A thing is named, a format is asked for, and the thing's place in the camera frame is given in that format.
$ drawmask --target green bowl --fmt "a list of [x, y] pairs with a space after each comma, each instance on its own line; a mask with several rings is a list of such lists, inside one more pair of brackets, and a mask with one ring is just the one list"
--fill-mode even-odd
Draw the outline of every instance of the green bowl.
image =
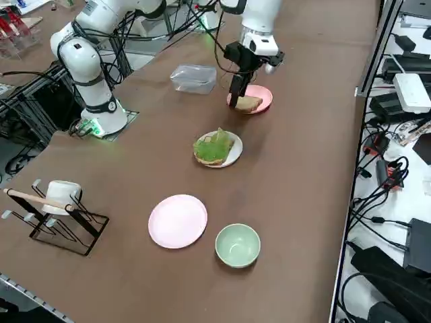
[[232, 268], [250, 266], [261, 251], [261, 240], [257, 232], [245, 224], [225, 227], [215, 239], [215, 252]]

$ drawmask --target white cup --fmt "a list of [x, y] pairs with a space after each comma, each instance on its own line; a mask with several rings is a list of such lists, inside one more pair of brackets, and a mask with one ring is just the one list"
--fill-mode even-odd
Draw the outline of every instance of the white cup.
[[[81, 186], [79, 184], [66, 182], [64, 180], [53, 180], [48, 185], [46, 199], [56, 201], [64, 205], [74, 205], [75, 203], [70, 196], [78, 199], [80, 194]], [[69, 215], [66, 210], [52, 207], [50, 205], [44, 205], [42, 211], [56, 215]]]

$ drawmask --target brown table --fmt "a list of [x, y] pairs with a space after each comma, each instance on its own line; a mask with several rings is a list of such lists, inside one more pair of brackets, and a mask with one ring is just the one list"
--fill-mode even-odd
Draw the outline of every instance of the brown table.
[[[0, 58], [0, 71], [46, 71], [55, 60], [51, 52], [51, 36], [76, 17], [85, 5], [84, 0], [76, 0], [75, 3], [77, 5], [72, 9], [58, 5], [56, 11], [51, 11], [51, 3], [47, 3], [25, 15], [24, 17], [43, 17], [43, 20], [36, 26], [40, 30], [40, 43], [24, 51], [21, 59], [17, 57], [12, 59]], [[21, 86], [35, 77], [35, 75], [28, 74], [0, 77], [0, 83]]]
[[[173, 90], [179, 63], [215, 65], [208, 36], [160, 54], [115, 92], [141, 112], [117, 142], [59, 133], [9, 185], [31, 192], [36, 178], [80, 183], [84, 203], [111, 218], [90, 256], [33, 242], [8, 220], [0, 271], [79, 323], [326, 322], [363, 113], [354, 88], [376, 14], [375, 0], [285, 1], [275, 36], [286, 61], [275, 75], [259, 73], [255, 83], [274, 101], [250, 118], [226, 107], [220, 85], [208, 96]], [[223, 44], [240, 29], [228, 19]], [[210, 170], [194, 162], [192, 144], [218, 127], [240, 135], [244, 151], [233, 166]], [[169, 251], [151, 241], [147, 221], [180, 193], [201, 199], [209, 220], [196, 244]], [[0, 205], [13, 204], [2, 195]], [[237, 222], [262, 240], [255, 266], [241, 271], [214, 254], [217, 233]]]

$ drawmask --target white power strip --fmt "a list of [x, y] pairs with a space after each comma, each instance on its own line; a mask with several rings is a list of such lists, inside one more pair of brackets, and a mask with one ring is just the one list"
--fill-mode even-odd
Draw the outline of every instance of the white power strip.
[[418, 74], [395, 74], [393, 84], [404, 111], [425, 113], [431, 110], [430, 97]]

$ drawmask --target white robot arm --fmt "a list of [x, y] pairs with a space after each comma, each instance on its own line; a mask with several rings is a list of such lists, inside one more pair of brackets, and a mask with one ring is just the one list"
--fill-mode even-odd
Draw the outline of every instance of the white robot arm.
[[265, 72], [272, 74], [284, 59], [272, 34], [281, 3], [282, 0], [220, 0], [225, 12], [242, 15], [240, 41], [229, 44], [224, 53], [226, 59], [239, 66], [229, 90], [231, 108], [236, 106], [239, 96], [245, 95], [258, 68], [265, 65]]
[[81, 117], [96, 126], [96, 136], [124, 128], [127, 115], [104, 79], [95, 45], [80, 37], [74, 26], [112, 34], [129, 11], [138, 10], [145, 17], [155, 18], [165, 9], [166, 0], [90, 0], [74, 22], [52, 35], [51, 50], [70, 72], [86, 103]]
[[[199, 0], [204, 5], [209, 0]], [[220, 0], [222, 9], [231, 14], [242, 14], [243, 31], [240, 42], [226, 47], [225, 57], [240, 67], [234, 76], [230, 105], [235, 106], [255, 70], [265, 63], [267, 73], [282, 62], [272, 30], [282, 0]], [[166, 0], [90, 0], [74, 22], [67, 24], [51, 37], [54, 55], [70, 72], [75, 87], [86, 108], [81, 117], [97, 126], [93, 132], [103, 137], [121, 130], [127, 124], [127, 115], [113, 96], [100, 66], [100, 56], [90, 40], [80, 36], [77, 28], [112, 34], [127, 12], [138, 11], [148, 18], [159, 17], [166, 10]]]

